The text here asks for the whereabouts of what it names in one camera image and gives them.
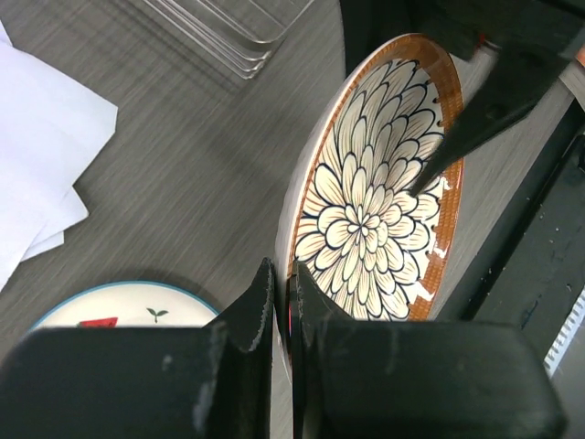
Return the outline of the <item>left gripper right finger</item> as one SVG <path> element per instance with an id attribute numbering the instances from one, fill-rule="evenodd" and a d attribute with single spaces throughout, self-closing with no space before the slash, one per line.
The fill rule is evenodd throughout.
<path id="1" fill-rule="evenodd" d="M 515 328 L 355 320 L 303 263 L 289 293 L 297 438 L 560 438 L 567 417 Z"/>

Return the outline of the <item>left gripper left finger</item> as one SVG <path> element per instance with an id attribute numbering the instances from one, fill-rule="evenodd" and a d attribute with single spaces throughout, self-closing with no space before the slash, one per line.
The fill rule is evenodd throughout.
<path id="1" fill-rule="evenodd" d="M 1 365 L 4 438 L 266 438 L 275 272 L 202 327 L 30 332 Z"/>

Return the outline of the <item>brown floral pattern plate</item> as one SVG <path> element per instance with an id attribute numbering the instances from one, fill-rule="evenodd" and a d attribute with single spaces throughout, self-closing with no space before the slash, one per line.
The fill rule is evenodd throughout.
<path id="1" fill-rule="evenodd" d="M 421 34 L 382 44 L 345 79 L 292 172 L 275 242 L 276 316 L 290 350 L 293 264 L 358 320 L 428 318 L 457 223 L 463 162 L 410 189 L 462 110 L 451 56 Z"/>

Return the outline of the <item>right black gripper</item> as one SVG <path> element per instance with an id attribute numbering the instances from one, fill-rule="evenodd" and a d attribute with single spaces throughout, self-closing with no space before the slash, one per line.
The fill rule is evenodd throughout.
<path id="1" fill-rule="evenodd" d="M 496 60 L 409 192 L 525 119 L 584 47 L 581 1 L 342 1 L 346 72 L 394 37 L 418 33 L 462 60 Z"/>

